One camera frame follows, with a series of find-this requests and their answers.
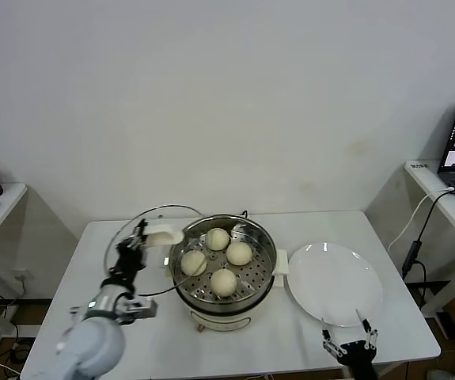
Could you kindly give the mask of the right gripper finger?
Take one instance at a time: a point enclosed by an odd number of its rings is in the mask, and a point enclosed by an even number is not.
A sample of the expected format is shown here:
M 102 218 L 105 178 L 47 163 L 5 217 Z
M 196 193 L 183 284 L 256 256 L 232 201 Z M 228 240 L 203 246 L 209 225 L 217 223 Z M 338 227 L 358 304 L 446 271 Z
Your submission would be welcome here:
M 330 354 L 330 355 L 344 355 L 344 350 L 337 345 L 333 339 L 332 335 L 329 332 L 328 324 L 321 319 L 321 333 L 323 338 L 323 348 Z
M 378 330 L 374 329 L 367 318 L 364 318 L 359 310 L 355 310 L 358 316 L 358 319 L 362 323 L 362 327 L 366 333 L 366 342 L 364 344 L 364 348 L 366 350 L 377 350 L 377 338 L 378 338 Z

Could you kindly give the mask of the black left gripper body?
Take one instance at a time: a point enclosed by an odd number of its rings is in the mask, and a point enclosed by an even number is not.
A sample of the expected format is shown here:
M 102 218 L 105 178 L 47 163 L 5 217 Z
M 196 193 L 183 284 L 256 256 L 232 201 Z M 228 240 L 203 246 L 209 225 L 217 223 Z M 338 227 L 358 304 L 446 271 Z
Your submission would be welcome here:
M 109 269 L 109 283 L 118 286 L 133 286 L 135 278 L 146 267 L 145 247 L 128 249 L 121 241 L 116 246 L 118 259 Z

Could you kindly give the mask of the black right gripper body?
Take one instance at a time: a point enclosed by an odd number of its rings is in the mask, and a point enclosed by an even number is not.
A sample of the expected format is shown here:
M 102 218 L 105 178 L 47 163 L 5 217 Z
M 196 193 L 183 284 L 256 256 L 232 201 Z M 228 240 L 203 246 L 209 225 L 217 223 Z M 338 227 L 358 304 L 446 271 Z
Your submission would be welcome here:
M 377 349 L 365 340 L 357 340 L 340 346 L 341 355 L 337 361 L 347 367 L 355 380 L 377 380 L 373 359 Z

